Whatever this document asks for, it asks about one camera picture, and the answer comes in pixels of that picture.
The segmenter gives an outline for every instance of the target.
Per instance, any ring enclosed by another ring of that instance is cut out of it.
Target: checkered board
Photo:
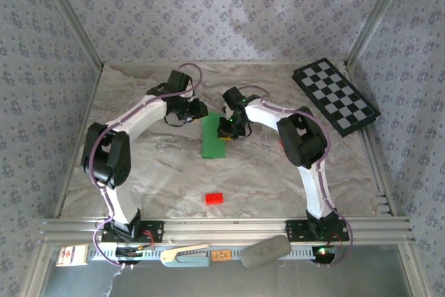
[[[380,115],[326,58],[295,70],[292,78],[342,137]]]

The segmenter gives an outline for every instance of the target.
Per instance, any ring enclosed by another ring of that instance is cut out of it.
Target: marble surface
[[[232,86],[256,84],[269,90],[270,101],[281,106],[308,106],[328,125],[332,151],[326,175],[332,199],[348,216],[376,215],[375,185],[356,133],[345,138],[323,118],[291,79],[292,65],[200,63],[204,79],[198,96],[209,110],[220,111],[222,94]],[[168,79],[177,65],[105,66],[88,119],[112,120],[136,104],[147,89]],[[185,70],[197,78],[192,67]],[[246,89],[246,95],[258,93]],[[278,133],[253,124],[244,141],[227,144],[225,159],[201,158],[201,121],[182,128],[159,121],[131,146],[131,187],[143,217],[278,217],[304,216],[305,192],[297,169],[284,155]],[[63,217],[105,216],[104,201],[80,169],[74,167]],[[206,193],[221,192],[225,203],[208,207]]]

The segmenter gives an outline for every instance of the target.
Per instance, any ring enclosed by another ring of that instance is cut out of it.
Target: enclosure wall
[[[444,25],[445,0],[394,0],[353,70],[382,111],[374,139],[438,296],[445,296]]]
[[[53,0],[0,0],[0,296],[53,214],[97,70]]]
[[[343,60],[375,0],[71,0],[106,62]]]

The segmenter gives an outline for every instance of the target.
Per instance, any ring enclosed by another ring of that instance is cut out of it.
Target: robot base
[[[153,242],[161,243],[164,233],[164,222],[162,220],[141,220],[140,211],[138,210],[138,214],[129,224],[122,224],[115,220],[106,224],[102,232],[101,241],[103,243],[150,243],[150,237],[143,234],[142,231],[150,231],[154,238]]]
[[[308,219],[286,221],[286,233],[290,242],[349,241],[346,223],[333,212],[321,219],[316,219],[309,213],[307,217]]]

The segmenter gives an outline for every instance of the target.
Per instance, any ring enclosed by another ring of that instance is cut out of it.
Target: glass panel
[[[397,246],[356,246],[344,263],[276,261],[253,270],[239,261],[167,268],[145,261],[121,271],[106,262],[50,269],[41,296],[412,296]]]

